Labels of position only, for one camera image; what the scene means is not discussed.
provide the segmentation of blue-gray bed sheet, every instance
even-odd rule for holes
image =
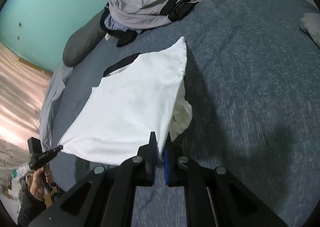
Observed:
[[[52,147],[106,68],[184,36],[193,119],[175,143],[202,166],[225,166],[289,226],[302,226],[320,199],[320,50],[299,29],[307,12],[319,11],[305,0],[204,0],[125,47],[103,39],[69,78]],[[51,169],[68,190],[96,165],[60,153]],[[166,187],[158,168],[154,187],[136,190],[132,226],[186,225],[184,190]]]

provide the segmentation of plastic bottle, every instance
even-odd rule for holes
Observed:
[[[26,176],[30,170],[29,163],[25,163],[12,171],[12,179],[21,179]]]

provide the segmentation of bed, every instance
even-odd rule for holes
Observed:
[[[320,198],[320,50],[299,28],[304,13],[319,13],[308,1],[204,0],[183,20],[147,30],[128,46],[102,39],[73,68],[51,148],[106,68],[184,36],[193,119],[175,144],[201,166],[228,168],[288,226],[303,226]],[[66,153],[51,161],[65,191],[97,165]],[[136,190],[132,226],[186,225],[183,188],[166,187],[164,170],[157,168],[155,185]]]

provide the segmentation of white t-shirt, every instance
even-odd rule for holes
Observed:
[[[88,161],[119,165],[136,156],[154,131],[162,154],[168,132],[174,140],[191,122],[192,108],[184,99],[186,64],[181,37],[102,78],[58,145]]]

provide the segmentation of black sleeve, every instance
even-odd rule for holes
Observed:
[[[21,210],[18,215],[18,226],[28,227],[29,223],[45,209],[45,202],[36,199],[27,187],[23,194]]]

